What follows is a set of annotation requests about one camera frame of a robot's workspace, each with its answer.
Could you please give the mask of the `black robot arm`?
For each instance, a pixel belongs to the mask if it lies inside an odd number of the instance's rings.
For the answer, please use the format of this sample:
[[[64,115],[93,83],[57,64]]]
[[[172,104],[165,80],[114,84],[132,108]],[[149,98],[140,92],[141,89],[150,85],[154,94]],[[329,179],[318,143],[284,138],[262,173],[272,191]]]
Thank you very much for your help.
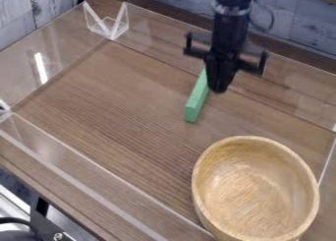
[[[226,91],[240,70],[257,76],[264,74],[268,51],[246,37],[253,1],[214,0],[210,33],[185,34],[184,53],[204,60],[208,87],[216,93]]]

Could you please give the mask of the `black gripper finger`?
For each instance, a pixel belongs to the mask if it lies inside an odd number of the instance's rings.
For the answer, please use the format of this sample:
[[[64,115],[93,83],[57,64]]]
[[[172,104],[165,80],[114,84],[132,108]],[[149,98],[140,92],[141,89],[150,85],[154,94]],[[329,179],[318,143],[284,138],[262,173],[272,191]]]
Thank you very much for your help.
[[[208,86],[216,93],[226,91],[237,71],[236,64],[230,61],[209,61],[206,63]]]

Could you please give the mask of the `black gripper body with rails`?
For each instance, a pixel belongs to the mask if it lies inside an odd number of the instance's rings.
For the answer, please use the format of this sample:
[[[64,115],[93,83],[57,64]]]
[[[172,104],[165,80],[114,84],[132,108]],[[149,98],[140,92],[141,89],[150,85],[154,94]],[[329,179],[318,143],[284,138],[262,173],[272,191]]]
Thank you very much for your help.
[[[209,76],[233,76],[238,70],[264,73],[268,52],[248,41],[248,25],[248,14],[214,14],[210,32],[185,34],[184,53],[204,60]]]

